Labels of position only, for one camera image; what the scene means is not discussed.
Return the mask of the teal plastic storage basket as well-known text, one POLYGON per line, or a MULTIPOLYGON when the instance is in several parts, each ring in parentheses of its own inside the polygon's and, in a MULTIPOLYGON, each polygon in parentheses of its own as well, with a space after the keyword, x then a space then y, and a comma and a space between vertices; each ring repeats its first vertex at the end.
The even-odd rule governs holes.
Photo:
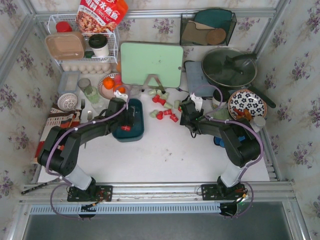
POLYGON ((112 133, 113 137, 121 143, 139 141, 144 134, 144 114, 143 105, 139 99, 133 98, 129 100, 128 106, 135 107, 134 125, 130 131, 123 131, 121 125, 112 133))

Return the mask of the clear glass tumbler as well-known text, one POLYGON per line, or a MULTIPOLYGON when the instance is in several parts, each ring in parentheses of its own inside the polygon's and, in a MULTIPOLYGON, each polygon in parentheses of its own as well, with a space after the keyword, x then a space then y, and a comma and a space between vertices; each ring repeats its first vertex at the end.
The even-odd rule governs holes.
POLYGON ((92 108, 99 115, 104 109, 106 109, 106 103, 103 99, 99 99, 96 103, 91 104, 92 108))

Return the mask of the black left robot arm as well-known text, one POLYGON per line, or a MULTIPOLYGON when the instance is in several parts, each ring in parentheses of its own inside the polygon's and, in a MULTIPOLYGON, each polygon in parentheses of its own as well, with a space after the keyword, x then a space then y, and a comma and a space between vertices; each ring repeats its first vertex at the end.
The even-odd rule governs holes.
POLYGON ((94 179, 77 164, 80 146, 107 136, 119 127, 132 127, 133 123, 134 113, 129 109, 129 100, 114 97, 108 107, 91 121, 70 128, 52 127, 38 154, 37 163, 45 167, 48 174, 62 177, 66 183, 86 191, 94 185, 94 179))

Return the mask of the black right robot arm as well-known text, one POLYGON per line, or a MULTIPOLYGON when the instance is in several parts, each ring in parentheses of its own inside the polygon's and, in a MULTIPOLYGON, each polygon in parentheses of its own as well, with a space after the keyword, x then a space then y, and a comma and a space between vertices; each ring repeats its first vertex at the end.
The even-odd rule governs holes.
POLYGON ((219 184, 226 188, 240 183, 249 167, 258 163, 264 155, 264 146, 257 132, 245 118, 221 120, 204 115, 197 110, 194 101, 184 100, 180 105, 180 125, 189 129, 191 136, 211 135, 220 138, 229 159, 226 169, 218 177, 219 184))

